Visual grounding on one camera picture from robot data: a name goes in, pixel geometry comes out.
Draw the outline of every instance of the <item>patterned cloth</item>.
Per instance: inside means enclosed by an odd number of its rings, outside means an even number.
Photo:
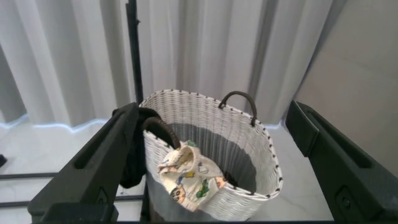
[[[170,196],[190,211],[195,211],[226,183],[216,163],[201,155],[192,141],[168,153],[158,166],[158,173]]]

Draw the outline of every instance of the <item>floor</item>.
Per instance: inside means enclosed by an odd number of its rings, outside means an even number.
[[[25,116],[12,124],[0,124],[0,153],[8,158],[0,174],[58,172],[105,122],[94,120],[72,129],[61,124],[33,125]],[[284,188],[252,220],[332,220],[310,163],[283,127],[267,128],[277,150]],[[0,202],[30,200],[48,181],[0,181]],[[131,189],[119,187],[118,195],[140,195],[143,191],[144,180]],[[118,220],[139,219],[141,202],[117,202],[115,206],[119,211]],[[0,209],[0,223],[30,222],[26,208]]]

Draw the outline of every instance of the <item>laundry basket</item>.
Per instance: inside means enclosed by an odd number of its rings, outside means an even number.
[[[248,99],[253,116],[226,104],[235,94]],[[173,146],[144,131],[149,198],[166,221],[244,221],[279,194],[283,178],[272,139],[257,120],[254,101],[248,94],[233,91],[219,101],[199,93],[162,90],[140,107],[156,110],[180,140],[194,141],[228,180],[198,210],[184,209],[168,195],[157,173],[157,166]]]

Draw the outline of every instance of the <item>curtain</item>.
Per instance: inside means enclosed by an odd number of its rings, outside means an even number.
[[[125,3],[0,1],[0,122],[76,126],[135,100]],[[249,93],[277,124],[302,81],[332,0],[138,0],[144,97]],[[229,104],[250,112],[243,98]]]

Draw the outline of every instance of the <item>brown handle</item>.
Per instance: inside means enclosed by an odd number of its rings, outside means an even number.
[[[142,129],[154,133],[157,137],[167,142],[167,144],[173,146],[174,149],[178,149],[179,147],[181,147],[180,140],[177,135],[160,118],[147,118],[142,124]]]
[[[254,125],[256,124],[256,119],[257,119],[257,109],[256,109],[256,104],[254,103],[254,100],[251,98],[251,96],[249,96],[249,94],[241,92],[241,91],[232,91],[231,93],[228,93],[223,100],[221,100],[221,103],[218,105],[218,108],[223,109],[223,107],[226,104],[226,101],[228,100],[228,98],[232,95],[241,95],[243,97],[245,97],[251,106],[251,110],[253,111],[253,119],[251,120],[250,124],[251,126],[254,127]]]

